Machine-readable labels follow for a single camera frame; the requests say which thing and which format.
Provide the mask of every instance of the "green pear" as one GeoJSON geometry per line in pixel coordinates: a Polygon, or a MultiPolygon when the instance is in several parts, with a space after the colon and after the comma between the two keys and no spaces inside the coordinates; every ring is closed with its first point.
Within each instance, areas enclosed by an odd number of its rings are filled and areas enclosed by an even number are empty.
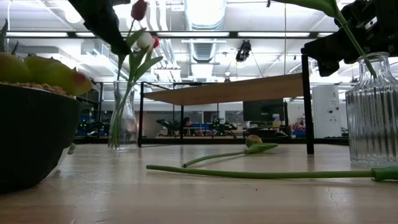
{"type": "Polygon", "coordinates": [[[25,60],[26,67],[30,70],[32,74],[32,81],[37,84],[43,84],[43,74],[45,68],[53,63],[61,63],[54,58],[45,58],[39,56],[26,57],[25,60]]]}
{"type": "Polygon", "coordinates": [[[78,96],[91,90],[93,84],[84,74],[62,63],[53,63],[42,74],[43,83],[59,86],[68,95],[78,96]]]}
{"type": "Polygon", "coordinates": [[[23,61],[14,55],[0,53],[0,82],[26,83],[31,79],[29,69],[23,61]]]}

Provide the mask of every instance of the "table surface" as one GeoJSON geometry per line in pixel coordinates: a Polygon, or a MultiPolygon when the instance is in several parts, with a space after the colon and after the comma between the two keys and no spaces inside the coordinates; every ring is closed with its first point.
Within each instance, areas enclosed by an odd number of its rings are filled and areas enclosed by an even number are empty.
{"type": "MultiPolygon", "coordinates": [[[[397,223],[398,184],[371,179],[252,180],[146,170],[180,167],[244,146],[153,146],[115,154],[80,145],[33,189],[0,195],[0,223],[397,223]]],[[[363,170],[345,146],[280,145],[199,169],[250,172],[363,170]]]]}

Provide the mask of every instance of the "black bowl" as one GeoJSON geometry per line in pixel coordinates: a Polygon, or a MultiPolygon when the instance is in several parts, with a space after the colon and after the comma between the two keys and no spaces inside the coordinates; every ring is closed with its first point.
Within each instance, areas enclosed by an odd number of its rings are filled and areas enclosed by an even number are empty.
{"type": "Polygon", "coordinates": [[[43,90],[0,84],[0,193],[32,187],[73,141],[81,104],[43,90]]]}

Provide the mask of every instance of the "glass vase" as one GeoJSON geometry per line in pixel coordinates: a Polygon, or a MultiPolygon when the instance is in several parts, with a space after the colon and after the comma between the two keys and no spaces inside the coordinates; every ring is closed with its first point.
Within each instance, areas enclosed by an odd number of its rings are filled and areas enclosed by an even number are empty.
{"type": "Polygon", "coordinates": [[[398,81],[388,53],[367,55],[377,77],[358,59],[359,83],[346,92],[351,161],[373,167],[398,165],[398,81]]]}
{"type": "Polygon", "coordinates": [[[108,147],[118,152],[136,149],[137,122],[134,113],[134,85],[114,82],[114,110],[109,129],[108,147]]]}

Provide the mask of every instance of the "person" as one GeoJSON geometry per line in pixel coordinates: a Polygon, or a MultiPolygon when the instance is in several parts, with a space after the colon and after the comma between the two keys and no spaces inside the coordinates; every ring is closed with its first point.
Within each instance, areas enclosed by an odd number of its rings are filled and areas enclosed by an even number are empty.
{"type": "Polygon", "coordinates": [[[188,132],[190,133],[190,135],[195,135],[195,130],[192,128],[193,127],[193,123],[191,121],[191,119],[189,117],[185,117],[184,121],[183,121],[183,127],[185,128],[183,130],[183,134],[187,135],[188,132]]]}

